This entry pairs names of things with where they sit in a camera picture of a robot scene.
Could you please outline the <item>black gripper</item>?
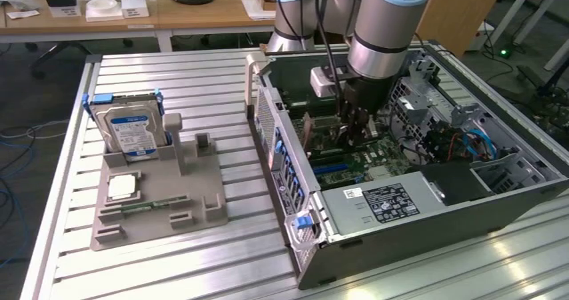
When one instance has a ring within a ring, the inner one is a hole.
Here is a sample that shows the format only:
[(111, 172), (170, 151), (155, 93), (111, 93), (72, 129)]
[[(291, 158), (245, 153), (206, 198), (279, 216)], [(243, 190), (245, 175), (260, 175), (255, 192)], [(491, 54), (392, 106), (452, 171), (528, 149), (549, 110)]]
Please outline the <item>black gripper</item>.
[(340, 115), (343, 122), (359, 121), (364, 116), (377, 115), (387, 104), (395, 81), (395, 76), (384, 79), (353, 77), (347, 80)]

